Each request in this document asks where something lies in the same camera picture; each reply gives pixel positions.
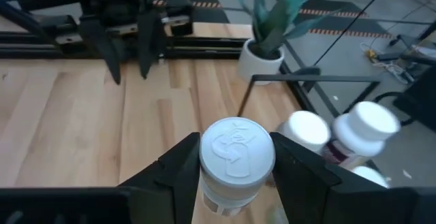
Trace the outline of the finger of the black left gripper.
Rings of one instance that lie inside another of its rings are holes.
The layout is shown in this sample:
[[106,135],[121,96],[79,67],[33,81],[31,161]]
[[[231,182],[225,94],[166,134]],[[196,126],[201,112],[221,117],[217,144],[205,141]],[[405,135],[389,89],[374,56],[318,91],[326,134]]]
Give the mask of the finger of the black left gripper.
[[80,35],[84,42],[92,47],[103,60],[116,84],[121,83],[120,56],[111,38],[96,15],[84,15],[80,18]]
[[161,15],[149,10],[138,15],[138,61],[144,79],[151,65],[158,59],[166,45],[166,33]]

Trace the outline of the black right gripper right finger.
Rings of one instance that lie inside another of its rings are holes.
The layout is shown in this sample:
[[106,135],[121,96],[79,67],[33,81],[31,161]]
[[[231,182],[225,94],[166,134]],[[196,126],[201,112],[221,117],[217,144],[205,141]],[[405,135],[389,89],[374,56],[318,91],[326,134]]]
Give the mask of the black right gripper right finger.
[[389,189],[277,132],[273,177],[289,224],[419,224],[417,193]]

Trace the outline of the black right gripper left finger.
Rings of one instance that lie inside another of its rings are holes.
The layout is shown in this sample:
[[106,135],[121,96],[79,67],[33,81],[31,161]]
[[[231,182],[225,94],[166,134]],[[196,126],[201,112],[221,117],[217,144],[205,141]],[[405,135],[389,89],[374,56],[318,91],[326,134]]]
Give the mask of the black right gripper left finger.
[[129,187],[130,224],[191,224],[200,177],[193,132],[120,185]]

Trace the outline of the large white medicine bottle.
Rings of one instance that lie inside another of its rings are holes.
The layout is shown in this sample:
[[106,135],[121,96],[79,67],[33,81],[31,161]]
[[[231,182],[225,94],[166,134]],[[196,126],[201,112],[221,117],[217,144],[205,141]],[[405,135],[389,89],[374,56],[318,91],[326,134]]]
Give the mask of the large white medicine bottle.
[[317,154],[331,137],[327,122],[306,110],[293,112],[277,127],[277,132]]

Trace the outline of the small white medicine bottle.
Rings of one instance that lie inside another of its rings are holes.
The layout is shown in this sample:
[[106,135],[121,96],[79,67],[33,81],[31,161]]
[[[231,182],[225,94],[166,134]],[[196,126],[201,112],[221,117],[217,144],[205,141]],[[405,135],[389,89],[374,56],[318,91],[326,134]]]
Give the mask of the small white medicine bottle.
[[214,122],[200,139],[202,199],[218,215],[233,217],[258,195],[275,165],[273,140],[248,118]]

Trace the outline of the white bottle maroon label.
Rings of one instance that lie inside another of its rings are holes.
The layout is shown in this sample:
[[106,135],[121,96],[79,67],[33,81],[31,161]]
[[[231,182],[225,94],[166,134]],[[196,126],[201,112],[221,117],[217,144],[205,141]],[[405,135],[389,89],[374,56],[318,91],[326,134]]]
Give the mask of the white bottle maroon label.
[[331,139],[320,155],[329,163],[351,170],[380,154],[386,140],[399,132],[401,124],[387,108],[361,101],[335,118],[330,128]]

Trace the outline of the green plant in white pot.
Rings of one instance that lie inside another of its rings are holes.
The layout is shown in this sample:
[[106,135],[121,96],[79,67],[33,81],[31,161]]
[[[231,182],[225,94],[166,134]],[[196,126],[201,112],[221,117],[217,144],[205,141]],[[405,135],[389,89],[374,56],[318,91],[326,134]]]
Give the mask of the green plant in white pot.
[[238,0],[243,11],[251,17],[253,37],[245,41],[238,59],[238,75],[249,82],[256,74],[274,75],[285,58],[283,46],[289,39],[302,37],[325,18],[295,23],[301,7],[307,0],[278,0],[271,9],[265,0],[253,0],[249,7]]

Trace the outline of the black aluminium table frame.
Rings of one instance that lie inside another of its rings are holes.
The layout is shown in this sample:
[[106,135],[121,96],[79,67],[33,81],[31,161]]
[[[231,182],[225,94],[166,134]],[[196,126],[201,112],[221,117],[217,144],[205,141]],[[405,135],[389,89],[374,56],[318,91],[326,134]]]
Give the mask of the black aluminium table frame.
[[[166,59],[235,59],[245,38],[166,36],[159,58]],[[122,61],[138,56],[135,33],[112,40]],[[60,49],[31,33],[0,32],[0,59],[101,59],[92,47],[79,41],[62,44]]]

